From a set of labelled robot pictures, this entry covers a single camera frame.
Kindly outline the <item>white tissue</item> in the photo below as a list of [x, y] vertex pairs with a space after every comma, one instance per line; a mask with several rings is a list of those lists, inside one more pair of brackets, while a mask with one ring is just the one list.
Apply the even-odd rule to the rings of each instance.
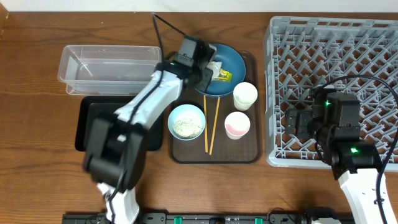
[[206, 67], [212, 71], [212, 80], [220, 79], [221, 62], [210, 62]]

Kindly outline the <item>yellow green snack wrapper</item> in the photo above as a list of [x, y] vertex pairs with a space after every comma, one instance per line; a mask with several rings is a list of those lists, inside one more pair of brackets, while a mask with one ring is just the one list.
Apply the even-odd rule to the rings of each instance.
[[219, 69], [218, 73], [213, 77], [213, 80], [222, 81], [222, 82], [231, 82], [233, 78], [233, 74], [224, 69]]

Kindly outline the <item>white cup green inside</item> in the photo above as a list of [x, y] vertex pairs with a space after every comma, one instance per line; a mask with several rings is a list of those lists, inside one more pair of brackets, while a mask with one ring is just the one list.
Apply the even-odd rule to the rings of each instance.
[[249, 82], [239, 83], [233, 90], [234, 107], [237, 110], [246, 111], [257, 100], [257, 97], [257, 88], [253, 84]]

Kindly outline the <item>white cup pink inside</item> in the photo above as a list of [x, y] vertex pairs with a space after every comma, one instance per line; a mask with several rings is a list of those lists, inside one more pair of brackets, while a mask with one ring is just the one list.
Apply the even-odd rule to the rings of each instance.
[[232, 140], [237, 140], [249, 131], [251, 122], [246, 114], [235, 111], [227, 115], [224, 127], [227, 136]]

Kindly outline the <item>light blue bowl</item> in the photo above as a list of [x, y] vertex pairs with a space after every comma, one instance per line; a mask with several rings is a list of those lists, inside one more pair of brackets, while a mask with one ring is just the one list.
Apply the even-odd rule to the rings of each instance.
[[191, 141], [205, 130], [205, 115], [199, 107], [184, 104], [174, 108], [169, 114], [167, 126], [173, 137]]

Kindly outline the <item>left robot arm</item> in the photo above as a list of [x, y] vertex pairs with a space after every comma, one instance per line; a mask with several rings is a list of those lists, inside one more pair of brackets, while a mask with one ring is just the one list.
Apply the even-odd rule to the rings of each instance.
[[215, 45], [185, 36], [179, 51], [156, 65], [151, 81], [137, 96], [115, 112], [100, 113], [93, 120], [83, 168], [105, 199], [105, 217], [110, 223], [134, 223], [138, 217], [134, 188], [146, 159], [142, 142], [185, 88], [208, 88], [213, 75], [208, 64], [216, 54]]

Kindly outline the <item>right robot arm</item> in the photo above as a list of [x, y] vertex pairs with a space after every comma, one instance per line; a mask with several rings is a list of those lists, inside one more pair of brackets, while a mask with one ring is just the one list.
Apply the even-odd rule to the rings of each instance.
[[286, 111], [287, 134], [315, 140], [319, 158], [333, 171], [356, 223], [396, 223], [375, 144], [360, 138], [360, 102], [335, 90], [315, 95], [310, 110]]

